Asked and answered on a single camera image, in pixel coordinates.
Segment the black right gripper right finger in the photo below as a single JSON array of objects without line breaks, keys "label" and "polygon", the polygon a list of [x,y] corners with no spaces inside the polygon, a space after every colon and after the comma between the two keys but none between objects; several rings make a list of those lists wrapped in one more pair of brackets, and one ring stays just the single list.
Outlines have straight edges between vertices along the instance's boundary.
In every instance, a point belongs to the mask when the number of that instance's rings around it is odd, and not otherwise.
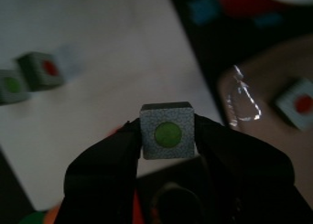
[{"label": "black right gripper right finger", "polygon": [[313,224],[290,158],[262,140],[194,117],[195,145],[215,193],[219,224]]}]

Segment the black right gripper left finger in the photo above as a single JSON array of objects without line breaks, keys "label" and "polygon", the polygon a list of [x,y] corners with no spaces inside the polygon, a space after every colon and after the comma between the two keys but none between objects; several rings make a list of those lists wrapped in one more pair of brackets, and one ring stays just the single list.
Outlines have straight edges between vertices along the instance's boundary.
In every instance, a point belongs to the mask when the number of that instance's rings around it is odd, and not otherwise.
[{"label": "black right gripper left finger", "polygon": [[140,147],[135,119],[77,156],[65,170],[53,224],[132,224]]}]

